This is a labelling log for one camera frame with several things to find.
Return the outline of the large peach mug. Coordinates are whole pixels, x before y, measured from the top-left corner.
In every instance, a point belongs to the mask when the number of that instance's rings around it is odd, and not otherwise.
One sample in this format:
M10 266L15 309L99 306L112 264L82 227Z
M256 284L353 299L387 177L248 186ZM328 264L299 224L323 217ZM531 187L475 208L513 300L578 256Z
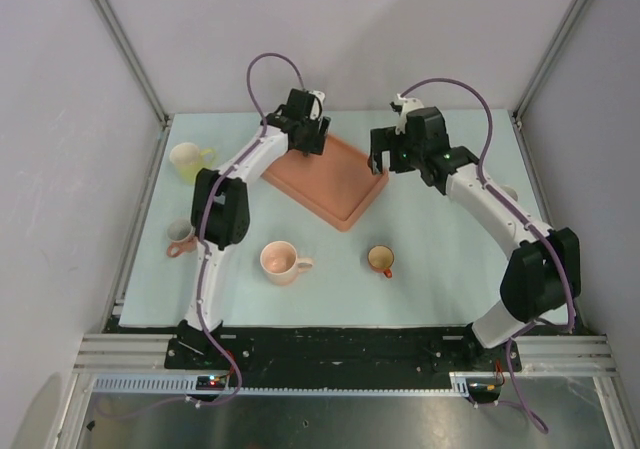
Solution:
M261 268L267 279L275 285L293 283L300 274L314 267L314 260L300 257L296 248L286 241L267 244L259 257Z

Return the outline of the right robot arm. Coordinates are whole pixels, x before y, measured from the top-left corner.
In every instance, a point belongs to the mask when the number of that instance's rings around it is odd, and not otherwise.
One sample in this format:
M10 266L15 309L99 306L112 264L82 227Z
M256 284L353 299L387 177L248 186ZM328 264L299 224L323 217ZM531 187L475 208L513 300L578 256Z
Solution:
M464 146L451 146L439 109L415 98L402 98L392 109L399 115L396 125L370 132L372 173L419 172L427 186L473 216L508 260L498 302L470 326L461 347L464 362L486 369L498 357L497 346L561 306L567 309L566 327L573 328L580 293L577 235L534 218L485 174L482 159Z

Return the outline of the pink mug with handle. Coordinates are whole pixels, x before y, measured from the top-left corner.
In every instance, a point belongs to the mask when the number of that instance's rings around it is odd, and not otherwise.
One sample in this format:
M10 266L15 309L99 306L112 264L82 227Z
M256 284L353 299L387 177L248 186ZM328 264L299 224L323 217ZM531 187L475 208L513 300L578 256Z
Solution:
M166 250L168 257L176 258L196 250L195 229L189 219L179 218L174 220L168 226L166 235L170 241Z

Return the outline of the yellow faceted mug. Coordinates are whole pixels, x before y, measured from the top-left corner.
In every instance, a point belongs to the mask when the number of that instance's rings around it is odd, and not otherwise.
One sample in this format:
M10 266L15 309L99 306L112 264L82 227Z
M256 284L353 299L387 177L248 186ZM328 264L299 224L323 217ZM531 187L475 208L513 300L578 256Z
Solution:
M198 173L209 169L216 159L212 148L201 149L194 143L183 142L173 147L169 153L169 161L180 178L189 185L194 185Z

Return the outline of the grey-blue patterned mug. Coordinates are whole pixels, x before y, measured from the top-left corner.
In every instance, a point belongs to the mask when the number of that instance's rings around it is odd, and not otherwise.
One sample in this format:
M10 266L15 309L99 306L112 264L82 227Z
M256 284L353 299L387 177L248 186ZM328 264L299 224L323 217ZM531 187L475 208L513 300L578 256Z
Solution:
M508 185L502 185L501 188L506 194L509 195L511 199L513 199L514 201L518 200L518 194L514 188Z

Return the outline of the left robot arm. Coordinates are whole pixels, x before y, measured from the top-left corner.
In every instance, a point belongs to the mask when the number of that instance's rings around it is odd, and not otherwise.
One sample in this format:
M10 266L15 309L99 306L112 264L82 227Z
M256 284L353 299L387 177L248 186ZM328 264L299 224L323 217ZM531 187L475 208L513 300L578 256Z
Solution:
M256 134L235 156L196 176L191 207L196 275L177 341L201 368L212 367L221 358L222 345L212 332L223 320L219 305L227 265L248 233L249 186L290 151L305 156L323 153L330 124L324 102L321 91L292 89L284 104L261 117Z

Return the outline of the small orange mug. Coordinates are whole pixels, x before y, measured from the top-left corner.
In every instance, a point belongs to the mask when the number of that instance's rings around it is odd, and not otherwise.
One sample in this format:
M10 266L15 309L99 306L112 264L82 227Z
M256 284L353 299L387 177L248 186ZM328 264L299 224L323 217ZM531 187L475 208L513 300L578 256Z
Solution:
M387 279L392 277L392 266L395 261L393 251L385 245L372 247L367 254L369 267L376 273L383 274Z

